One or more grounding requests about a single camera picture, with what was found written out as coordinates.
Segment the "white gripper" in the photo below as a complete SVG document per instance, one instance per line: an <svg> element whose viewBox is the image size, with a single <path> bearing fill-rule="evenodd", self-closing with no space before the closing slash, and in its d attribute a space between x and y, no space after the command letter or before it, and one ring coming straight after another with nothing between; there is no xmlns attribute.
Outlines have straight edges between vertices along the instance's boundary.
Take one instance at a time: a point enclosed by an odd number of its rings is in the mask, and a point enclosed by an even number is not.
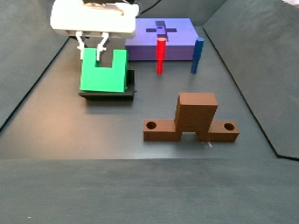
<svg viewBox="0 0 299 224"><path fill-rule="evenodd" d="M129 39L136 32L139 6L129 3L84 3L82 0L54 0L50 9L50 28L65 36L76 36L78 58L84 57L84 36L99 37L97 61L107 50L109 35Z"/></svg>

